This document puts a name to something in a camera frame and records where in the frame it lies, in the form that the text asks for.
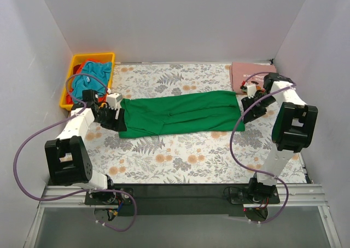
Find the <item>green t-shirt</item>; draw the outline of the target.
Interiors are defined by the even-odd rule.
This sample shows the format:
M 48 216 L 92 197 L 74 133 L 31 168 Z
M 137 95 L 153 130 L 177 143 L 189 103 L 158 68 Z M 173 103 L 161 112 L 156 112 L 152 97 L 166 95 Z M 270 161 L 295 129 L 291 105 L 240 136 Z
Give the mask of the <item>green t-shirt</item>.
M 241 117 L 236 94 L 210 91 L 150 99 L 123 99 L 126 131 L 121 139 L 231 131 Z

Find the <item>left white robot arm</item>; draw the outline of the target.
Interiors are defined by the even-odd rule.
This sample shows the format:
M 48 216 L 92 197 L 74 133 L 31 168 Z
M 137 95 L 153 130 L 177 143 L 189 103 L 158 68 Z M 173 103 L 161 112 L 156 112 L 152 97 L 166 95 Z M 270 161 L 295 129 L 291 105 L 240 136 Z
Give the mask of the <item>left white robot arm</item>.
M 63 131 L 56 139 L 45 144 L 53 185 L 98 190 L 97 197 L 104 204 L 111 204 L 116 199 L 112 179 L 108 175 L 93 171 L 84 139 L 94 122 L 108 130 L 126 131 L 122 100 L 121 94 L 112 93 L 106 96 L 105 101 L 100 102 L 97 91 L 83 91 L 82 100 L 72 106 L 72 118 Z

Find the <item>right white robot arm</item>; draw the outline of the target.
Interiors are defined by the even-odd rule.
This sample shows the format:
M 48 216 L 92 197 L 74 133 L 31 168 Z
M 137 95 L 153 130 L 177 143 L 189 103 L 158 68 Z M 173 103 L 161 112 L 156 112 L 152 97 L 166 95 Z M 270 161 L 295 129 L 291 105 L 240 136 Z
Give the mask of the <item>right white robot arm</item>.
M 274 102 L 279 105 L 271 134 L 272 148 L 262 171 L 255 172 L 249 180 L 247 195 L 254 203 L 273 196 L 277 178 L 287 162 L 311 144 L 318 108 L 300 99 L 295 86 L 290 78 L 273 72 L 264 77 L 262 89 L 249 79 L 242 82 L 241 90 L 247 94 L 241 101 L 245 124 L 264 116 Z

